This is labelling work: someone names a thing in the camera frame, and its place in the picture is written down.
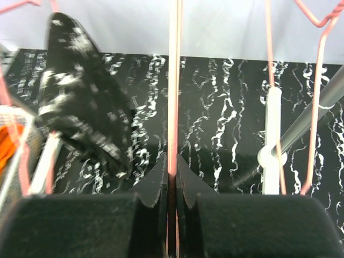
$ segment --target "fabric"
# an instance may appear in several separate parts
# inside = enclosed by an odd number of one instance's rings
[[[131,111],[128,98],[105,70],[99,50],[80,23],[51,17],[38,115],[50,132],[102,166],[115,180],[130,175]]]

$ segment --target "pink wire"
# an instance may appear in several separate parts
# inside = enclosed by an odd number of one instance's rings
[[[168,227],[167,227],[167,244],[176,247],[177,257],[179,257],[179,231],[178,231],[178,215],[176,212],[176,173],[177,173],[177,152],[178,152],[178,93],[179,93],[179,76],[180,76],[180,42],[182,30],[182,11],[183,1],[170,1],[170,19],[175,16],[176,23],[170,20],[170,42],[169,42],[169,80],[168,80],[168,137],[167,137],[167,171],[168,171]],[[168,228],[175,232],[168,233]]]
[[[301,0],[295,0],[295,3],[303,11],[303,13],[308,17],[308,19],[316,27],[323,27],[330,20],[329,25],[326,27],[325,31],[321,35],[318,55],[317,55],[317,67],[316,67],[316,77],[314,82],[314,93],[313,93],[313,105],[312,105],[312,123],[311,123],[311,137],[310,137],[310,151],[308,158],[308,168],[307,168],[307,178],[306,182],[301,188],[300,194],[305,195],[309,191],[312,180],[313,180],[313,170],[314,170],[314,156],[316,148],[316,137],[317,137],[317,125],[318,125],[318,112],[319,112],[319,96],[320,96],[320,82],[321,82],[321,68],[323,67],[324,59],[324,49],[325,42],[328,34],[331,32],[341,11],[344,9],[344,0],[341,0],[339,4],[333,9],[333,11],[328,14],[322,21],[319,21],[311,11],[304,5]],[[268,64],[269,64],[269,79],[270,84],[273,87],[274,85],[274,75],[272,71],[272,61],[273,61],[273,47],[272,47],[272,36],[271,36],[271,21],[270,21],[270,0],[266,0],[266,23],[267,23],[267,44],[268,44]],[[285,177],[283,171],[283,166],[281,165],[281,156],[278,154],[281,150],[281,145],[277,142],[277,156],[280,164],[280,175],[281,175],[281,192],[285,189]]]
[[[316,149],[316,139],[317,139],[317,126],[318,126],[318,112],[319,112],[319,96],[320,96],[320,83],[321,83],[321,69],[323,67],[324,59],[324,49],[326,38],[338,21],[341,11],[344,9],[344,0],[341,0],[339,4],[333,9],[333,11],[328,14],[322,21],[319,21],[311,11],[303,4],[301,0],[295,0],[295,3],[303,11],[303,13],[308,17],[308,19],[316,27],[323,27],[329,21],[329,25],[326,27],[325,31],[322,33],[317,56],[317,67],[316,67],[316,77],[314,82],[314,96],[313,96],[313,107],[312,107],[312,124],[311,124],[311,137],[310,137],[310,151],[308,158],[308,169],[307,178],[305,184],[302,186],[300,194],[305,195],[309,191],[314,171],[314,156]]]
[[[265,0],[265,19],[266,19],[266,34],[267,34],[267,49],[268,49],[268,67],[269,67],[269,81],[271,87],[275,87],[275,78],[273,73],[273,35],[271,29],[271,10],[270,10],[270,0]],[[279,164],[279,182],[281,185],[281,194],[286,195],[286,187],[285,187],[285,177],[284,177],[284,169],[283,169],[283,162],[282,162],[282,150],[281,150],[281,141],[280,141],[280,132],[277,134],[276,139],[276,147],[277,147],[277,157],[278,157],[278,164]]]
[[[25,1],[15,3],[15,4],[11,4],[9,6],[6,6],[2,9],[0,9],[0,14],[14,10],[16,8],[19,8],[23,5],[25,5],[25,4],[33,4],[36,6],[40,6],[41,0],[25,0]],[[57,12],[59,8],[58,8],[58,4],[56,3],[56,0],[50,0],[50,4],[51,4],[53,12]],[[1,68],[1,62],[0,62],[0,103],[2,105],[7,105],[7,106],[12,105],[11,98],[10,98],[10,95],[8,93],[6,82],[4,79],[3,71]],[[11,125],[8,127],[9,135],[10,135],[12,142],[15,143],[17,148],[19,148],[20,137],[18,134],[18,129],[15,125],[16,121],[15,121],[14,116],[10,115],[10,121],[11,121]],[[21,194],[23,196],[26,196],[29,194],[29,188],[30,188],[30,176],[29,176],[29,172],[27,169],[30,149],[25,142],[23,144],[24,144],[24,146],[23,146],[24,149],[23,149],[23,153],[21,155],[21,160],[20,160],[20,164],[19,164],[19,180],[20,180],[20,186],[21,186]],[[52,188],[51,180],[52,179],[53,179],[53,166],[51,164],[49,171],[48,171],[48,174],[47,174],[47,189],[46,189],[46,191],[48,193],[51,193],[51,188]]]

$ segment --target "wire basket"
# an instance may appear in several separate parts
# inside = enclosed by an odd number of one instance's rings
[[[34,117],[23,109],[10,106],[0,106],[0,126],[9,123],[13,117],[17,123],[25,126],[21,135],[30,150],[27,161],[27,171],[31,180],[44,140],[43,135],[34,125]],[[19,180],[19,164],[22,159],[23,144],[19,146],[3,172],[4,180],[0,189],[0,226],[10,208],[21,198],[22,188]]]

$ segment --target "black and white patterned surface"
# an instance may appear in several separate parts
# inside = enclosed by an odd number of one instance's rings
[[[37,109],[39,76],[46,52],[23,49],[6,81],[13,93]],[[138,182],[166,150],[168,58],[164,56],[103,54],[109,73],[131,99],[135,109],[134,170],[122,190]],[[324,65],[323,87],[339,69]],[[282,88],[282,133],[310,103],[315,65],[275,63],[276,85]],[[233,183],[257,167],[256,155],[264,142],[267,62],[252,60],[181,58],[178,147],[192,171],[222,192],[255,194],[261,176],[237,188]],[[316,169],[310,195],[319,199],[344,239],[344,123],[341,100],[319,123]],[[284,166],[287,191],[298,194],[305,181],[309,135],[288,152]],[[55,167],[55,192],[116,192],[102,172],[76,161],[63,148]]]

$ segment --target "pink wire rack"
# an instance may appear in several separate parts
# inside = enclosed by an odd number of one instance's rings
[[[312,105],[312,123],[311,123],[311,136],[310,136],[310,150],[308,158],[308,168],[307,168],[307,178],[306,182],[301,188],[300,194],[305,195],[309,191],[312,180],[313,180],[313,170],[314,170],[314,156],[316,151],[316,136],[317,136],[317,125],[318,125],[318,111],[319,111],[319,96],[320,96],[320,83],[321,83],[321,69],[323,67],[324,59],[324,49],[326,38],[336,25],[341,11],[344,9],[344,0],[341,0],[339,4],[329,13],[322,21],[319,21],[312,12],[306,7],[306,5],[301,0],[295,0],[295,3],[307,16],[314,26],[321,28],[324,27],[329,21],[329,25],[326,27],[322,33],[319,41],[318,55],[317,55],[317,67],[316,67],[316,77],[314,82],[313,91],[313,105]],[[270,0],[266,0],[266,34],[267,34],[267,49],[268,49],[268,64],[269,64],[269,80],[270,85],[274,87],[274,74],[272,71],[273,65],[273,43],[272,43],[272,32],[271,32],[271,17],[270,17]],[[280,163],[280,175],[281,175],[281,193],[286,194],[285,178],[283,172],[283,166],[281,165],[281,144],[280,139],[277,141],[277,156]]]
[[[57,12],[58,11],[58,5],[57,5],[56,1],[55,0],[49,0],[49,1],[50,1],[53,12]],[[9,6],[1,8],[0,9],[0,15],[4,14],[6,12],[12,11],[16,8],[20,8],[26,4],[32,4],[35,6],[40,6],[41,0],[26,0],[26,1],[21,1],[21,2],[15,3],[15,4],[11,4]],[[1,65],[0,65],[0,104],[1,105],[7,105],[7,106],[12,105],[11,98],[10,98],[10,95],[8,93],[7,86],[5,83],[5,79],[4,79]],[[29,179],[30,176],[29,176],[28,169],[27,169],[27,162],[28,162],[30,150],[29,150],[29,148],[25,142],[20,142],[20,136],[18,135],[18,129],[15,125],[16,124],[15,118],[13,116],[11,116],[9,118],[9,120],[11,121],[11,123],[10,123],[10,126],[8,127],[8,131],[9,131],[9,135],[11,137],[11,140],[13,141],[13,143],[15,143],[17,148],[19,147],[20,144],[24,145],[23,146],[24,147],[23,153],[21,156],[20,164],[19,164],[19,180],[20,180],[20,186],[21,186],[21,194],[23,196],[25,196],[25,195],[29,194],[29,189],[30,189],[30,179]],[[49,168],[48,176],[47,176],[47,189],[46,189],[47,193],[51,192],[52,177],[53,177],[53,171],[52,170],[53,170],[53,166],[51,165],[51,167]]]

